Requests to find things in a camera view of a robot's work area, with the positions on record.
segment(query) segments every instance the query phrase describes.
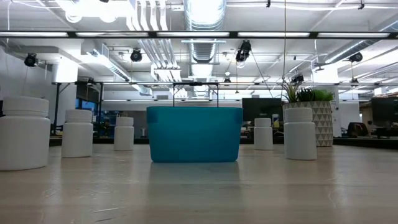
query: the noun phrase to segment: blue plastic bin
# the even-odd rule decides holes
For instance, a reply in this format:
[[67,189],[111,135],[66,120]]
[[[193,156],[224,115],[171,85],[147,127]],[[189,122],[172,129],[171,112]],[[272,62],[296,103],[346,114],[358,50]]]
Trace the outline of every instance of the blue plastic bin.
[[233,162],[238,158],[241,108],[148,107],[154,162]]

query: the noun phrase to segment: white geometric planter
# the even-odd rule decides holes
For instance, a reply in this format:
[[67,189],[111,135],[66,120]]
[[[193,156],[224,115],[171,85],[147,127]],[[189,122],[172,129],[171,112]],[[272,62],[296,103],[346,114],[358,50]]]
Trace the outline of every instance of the white geometric planter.
[[289,103],[283,105],[284,113],[288,108],[312,108],[317,147],[330,147],[333,145],[333,122],[331,119],[331,106],[329,101]]

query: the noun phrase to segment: white plastic container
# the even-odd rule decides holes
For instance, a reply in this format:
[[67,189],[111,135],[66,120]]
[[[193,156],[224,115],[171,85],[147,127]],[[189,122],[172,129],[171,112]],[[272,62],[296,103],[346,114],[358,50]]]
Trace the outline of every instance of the white plastic container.
[[49,101],[8,96],[0,118],[0,170],[34,169],[49,158]]
[[272,127],[270,118],[254,120],[254,148],[257,150],[273,150]]
[[285,110],[284,138],[285,158],[296,160],[317,159],[315,124],[311,108]]
[[114,129],[114,150],[131,151],[134,148],[134,118],[116,118]]
[[93,113],[66,110],[62,136],[62,157],[88,157],[93,154]]

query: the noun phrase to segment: potted plant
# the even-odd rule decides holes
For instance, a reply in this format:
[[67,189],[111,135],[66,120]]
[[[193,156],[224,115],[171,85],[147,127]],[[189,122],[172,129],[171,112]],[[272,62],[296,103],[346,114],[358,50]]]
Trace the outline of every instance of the potted plant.
[[301,83],[286,83],[282,88],[286,91],[287,104],[283,105],[283,111],[288,108],[311,108],[318,147],[330,147],[333,145],[333,122],[331,117],[330,101],[333,94],[325,90],[301,88]]

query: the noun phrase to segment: green plant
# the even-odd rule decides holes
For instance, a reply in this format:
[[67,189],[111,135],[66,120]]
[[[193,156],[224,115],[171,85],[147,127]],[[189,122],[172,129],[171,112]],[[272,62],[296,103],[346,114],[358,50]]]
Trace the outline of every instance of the green plant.
[[308,102],[313,101],[315,99],[315,95],[311,88],[301,88],[300,91],[297,93],[297,98],[300,102]]
[[327,92],[326,90],[313,90],[314,101],[332,101],[333,93]]
[[297,98],[297,90],[301,83],[287,83],[286,80],[282,82],[282,88],[286,91],[286,95],[283,95],[289,103],[296,103]]

